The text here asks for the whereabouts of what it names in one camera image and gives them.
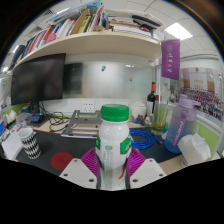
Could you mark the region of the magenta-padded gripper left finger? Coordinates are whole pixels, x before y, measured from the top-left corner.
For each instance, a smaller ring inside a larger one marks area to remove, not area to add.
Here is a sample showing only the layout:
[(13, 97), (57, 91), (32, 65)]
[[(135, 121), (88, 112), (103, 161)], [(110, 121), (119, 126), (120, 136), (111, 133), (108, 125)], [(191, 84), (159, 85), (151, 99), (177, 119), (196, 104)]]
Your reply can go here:
[(73, 158), (60, 177), (84, 188), (98, 189), (100, 166), (95, 149), (89, 150), (80, 159)]

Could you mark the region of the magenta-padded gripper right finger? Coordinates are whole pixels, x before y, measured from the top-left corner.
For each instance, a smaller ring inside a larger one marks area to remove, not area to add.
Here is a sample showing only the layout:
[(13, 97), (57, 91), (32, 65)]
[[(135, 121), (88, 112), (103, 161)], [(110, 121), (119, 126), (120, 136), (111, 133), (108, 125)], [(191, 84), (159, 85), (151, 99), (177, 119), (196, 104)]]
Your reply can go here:
[(146, 159), (137, 149), (132, 149), (127, 161), (127, 188), (135, 189), (157, 181), (166, 174), (153, 159)]

